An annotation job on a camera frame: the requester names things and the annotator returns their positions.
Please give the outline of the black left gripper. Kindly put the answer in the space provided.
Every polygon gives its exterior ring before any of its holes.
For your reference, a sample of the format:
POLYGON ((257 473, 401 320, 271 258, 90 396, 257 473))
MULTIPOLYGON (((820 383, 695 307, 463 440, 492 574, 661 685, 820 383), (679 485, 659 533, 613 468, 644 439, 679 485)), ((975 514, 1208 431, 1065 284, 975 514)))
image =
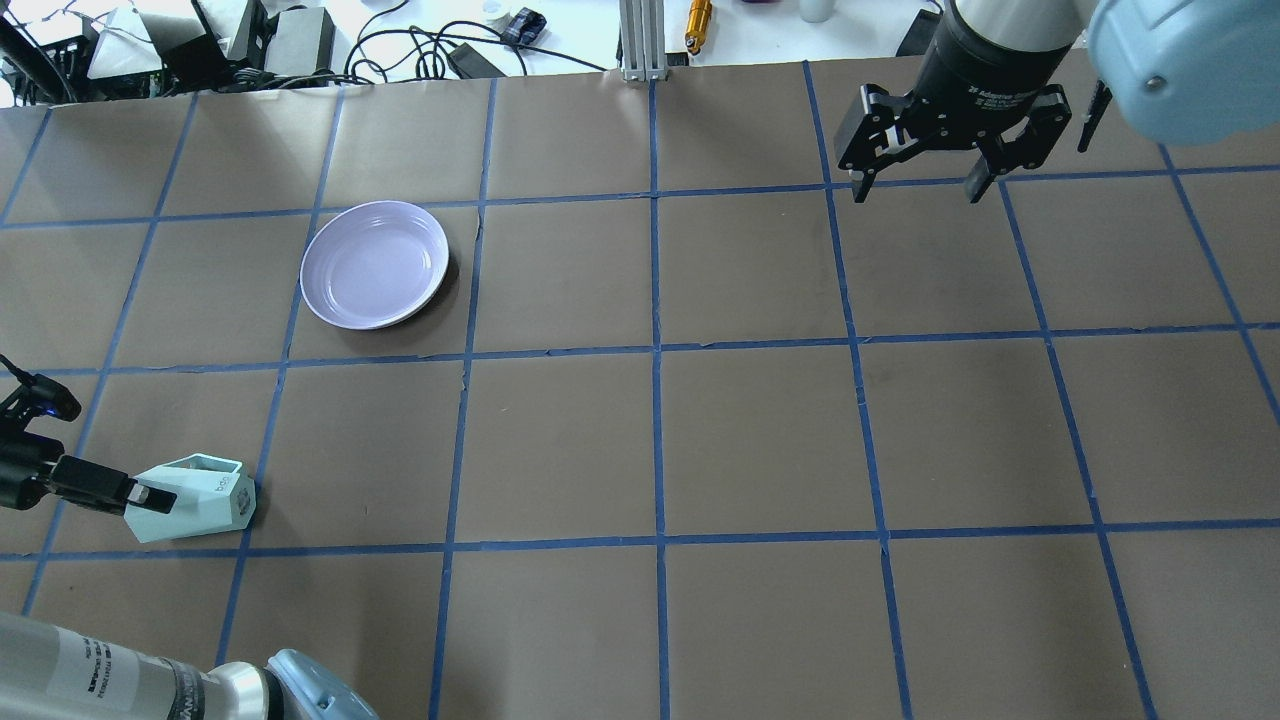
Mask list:
POLYGON ((174 492, 134 484, 123 471, 70 456, 56 439, 4 438, 1 505, 26 511, 50 495, 115 515, 122 515, 125 507, 170 512, 177 503, 174 492))

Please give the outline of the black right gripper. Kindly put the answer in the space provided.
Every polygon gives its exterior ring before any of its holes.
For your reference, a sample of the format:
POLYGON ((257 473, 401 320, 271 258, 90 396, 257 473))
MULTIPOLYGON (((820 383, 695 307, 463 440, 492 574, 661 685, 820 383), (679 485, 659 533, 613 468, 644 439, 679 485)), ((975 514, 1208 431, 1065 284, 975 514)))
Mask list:
POLYGON ((979 154, 965 178, 978 204, 1011 170, 1042 165, 1073 110, 1052 78, 1083 32, 1075 1, 946 1, 914 85, 863 85, 836 133, 852 199, 923 152, 979 154))

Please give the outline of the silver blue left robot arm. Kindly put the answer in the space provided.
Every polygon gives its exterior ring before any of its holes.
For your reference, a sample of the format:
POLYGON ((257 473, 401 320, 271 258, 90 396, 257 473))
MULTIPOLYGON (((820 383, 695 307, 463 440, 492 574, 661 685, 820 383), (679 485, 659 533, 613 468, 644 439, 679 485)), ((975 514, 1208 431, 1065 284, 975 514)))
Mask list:
MULTIPOLYGON (((256 509, 242 462, 192 454, 128 475, 67 454, 60 442, 19 433, 3 442, 3 506, 42 497, 122 516, 143 542, 238 530, 256 509)), ((204 671, 64 626, 3 615, 5 719, 372 719, 342 679, 297 650, 262 666, 228 662, 204 671)))

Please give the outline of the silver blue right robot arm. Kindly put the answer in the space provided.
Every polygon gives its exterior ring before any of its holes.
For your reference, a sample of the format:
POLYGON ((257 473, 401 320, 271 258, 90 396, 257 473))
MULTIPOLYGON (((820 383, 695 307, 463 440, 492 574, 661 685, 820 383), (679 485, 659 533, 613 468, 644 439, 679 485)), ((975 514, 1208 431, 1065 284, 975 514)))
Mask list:
POLYGON ((1097 74, 1078 143, 1116 108, 1157 143, 1215 143, 1277 123, 1275 1, 946 1, 911 88, 864 85, 837 132, 863 202, 892 165, 978 152, 965 192, 1041 167, 1073 118, 1053 74, 1083 41, 1097 74))

